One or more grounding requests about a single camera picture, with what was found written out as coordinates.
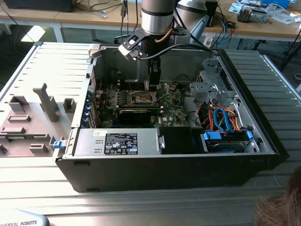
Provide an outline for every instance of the blue cable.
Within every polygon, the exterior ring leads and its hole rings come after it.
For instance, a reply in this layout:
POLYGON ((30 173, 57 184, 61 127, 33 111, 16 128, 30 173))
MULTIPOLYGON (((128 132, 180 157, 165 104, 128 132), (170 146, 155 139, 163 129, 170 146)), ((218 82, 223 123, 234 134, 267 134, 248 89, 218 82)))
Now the blue cable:
POLYGON ((225 25, 225 23, 223 22, 222 19, 220 19, 220 18, 218 18, 218 19, 219 19, 220 22, 222 23, 222 27, 223 27, 223 30, 224 30, 224 37, 222 38, 221 45, 220 45, 220 47, 218 48, 218 49, 220 49, 220 48, 223 46, 224 41, 225 41, 225 37, 226 37, 226 25, 225 25))
POLYGON ((227 130, 229 130, 231 133, 234 132, 234 130, 232 129, 231 125, 229 124, 229 120, 228 120, 228 114, 226 113, 226 111, 222 108, 216 108, 216 110, 214 111, 214 114, 213 114, 213 120, 214 120, 214 123, 215 125, 217 126, 217 128, 219 128, 222 132, 225 132, 225 130, 220 127, 220 125, 217 123, 217 112, 221 110, 224 114, 224 117, 225 117, 225 123, 226 123, 226 127, 227 127, 227 130))

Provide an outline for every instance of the sticker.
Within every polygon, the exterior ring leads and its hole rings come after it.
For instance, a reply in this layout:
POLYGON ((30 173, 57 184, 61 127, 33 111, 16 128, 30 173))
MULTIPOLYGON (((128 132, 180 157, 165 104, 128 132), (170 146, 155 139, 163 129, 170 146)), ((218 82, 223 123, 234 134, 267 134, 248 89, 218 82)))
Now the sticker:
POLYGON ((107 134, 107 130, 94 130, 93 136, 94 137, 104 137, 107 134))
POLYGON ((107 133, 105 155, 138 154, 136 133, 107 133))

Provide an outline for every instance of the gray plastic part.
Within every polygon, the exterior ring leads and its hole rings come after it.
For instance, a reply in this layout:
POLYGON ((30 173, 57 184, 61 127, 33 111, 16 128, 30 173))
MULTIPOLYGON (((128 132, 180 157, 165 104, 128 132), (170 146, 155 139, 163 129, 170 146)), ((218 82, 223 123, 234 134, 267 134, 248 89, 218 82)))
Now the gray plastic part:
MULTIPOLYGON (((57 106, 57 103, 55 101, 55 98, 53 96, 49 96, 49 99, 50 99, 51 105, 55 109, 55 111, 58 110, 58 106, 57 106)), ((41 106, 42 110, 45 112, 46 110, 43 107, 43 104, 40 104, 40 106, 41 106)))
POLYGON ((2 154, 5 154, 7 152, 7 149, 3 145, 0 145, 0 152, 2 152, 2 154))
POLYGON ((23 127, 3 127, 1 133, 15 134, 15 133, 25 133, 23 127))
POLYGON ((66 113, 74 113, 76 108, 76 103, 73 98, 66 98, 63 103, 66 113))
POLYGON ((49 141, 50 135, 48 133, 44 135, 36 135, 33 137, 33 139, 35 139, 36 141, 49 141))
POLYGON ((23 210, 1 210, 0 225, 34 225, 34 226, 49 226, 49 220, 43 215, 29 213, 23 210))
POLYGON ((8 121, 9 122, 28 122, 30 121, 31 118, 29 115, 24 114, 24 115, 9 115, 8 116, 8 121))
POLYGON ((48 149, 45 144, 30 144, 29 150, 35 154, 48 153, 48 149))
POLYGON ((22 105, 27 105, 28 102, 23 96, 13 96, 8 104, 14 112, 25 112, 22 105))
POLYGON ((51 122, 55 122, 58 120, 58 116, 55 113, 56 108, 54 107, 53 101, 50 101, 50 97, 48 96, 46 89, 47 89, 47 85, 46 85, 46 83, 44 83, 41 88, 33 88, 32 90, 36 94, 38 94, 38 96, 42 102, 43 109, 45 110, 46 114, 48 115, 49 120, 51 122))

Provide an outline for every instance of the wire bundle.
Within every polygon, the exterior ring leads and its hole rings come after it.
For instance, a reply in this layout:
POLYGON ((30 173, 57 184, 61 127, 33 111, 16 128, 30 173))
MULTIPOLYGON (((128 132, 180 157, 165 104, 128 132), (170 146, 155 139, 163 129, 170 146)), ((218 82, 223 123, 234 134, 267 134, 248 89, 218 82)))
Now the wire bundle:
POLYGON ((216 15, 215 15, 215 18, 218 19, 221 24, 222 24, 222 31, 220 32, 218 38, 216 39, 216 41, 213 42, 213 44, 211 45, 211 48, 213 48, 214 46, 217 46, 220 45, 219 49, 223 46, 223 45, 227 45, 227 48, 229 47, 230 45, 230 42, 231 42, 231 39, 232 39, 232 34, 234 32, 234 30, 232 30, 232 28, 229 28, 231 33, 226 37, 225 34, 227 32, 227 23, 228 23, 228 20, 226 18, 226 16, 222 13, 222 9, 220 8, 220 6, 217 6, 221 12, 215 12, 216 15), (219 42, 219 38, 221 37, 222 33, 224 33, 224 36, 222 38, 222 41, 219 42))
MULTIPOLYGON (((200 118, 201 110, 204 109, 203 104, 200 104, 199 109, 196 112, 196 116, 200 118)), ((225 108, 220 105, 208 105, 207 118, 201 122, 201 126, 218 132, 225 132, 225 128, 222 127, 225 124, 226 130, 240 131, 238 126, 238 116, 231 109, 225 108)))

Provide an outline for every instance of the person's hair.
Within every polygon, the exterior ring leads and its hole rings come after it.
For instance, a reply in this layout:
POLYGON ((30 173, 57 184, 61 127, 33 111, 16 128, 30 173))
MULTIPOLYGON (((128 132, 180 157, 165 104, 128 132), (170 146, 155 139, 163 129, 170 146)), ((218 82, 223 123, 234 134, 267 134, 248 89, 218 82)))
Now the person's hair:
POLYGON ((256 207, 255 226, 301 226, 301 167, 285 192, 262 199, 256 207))

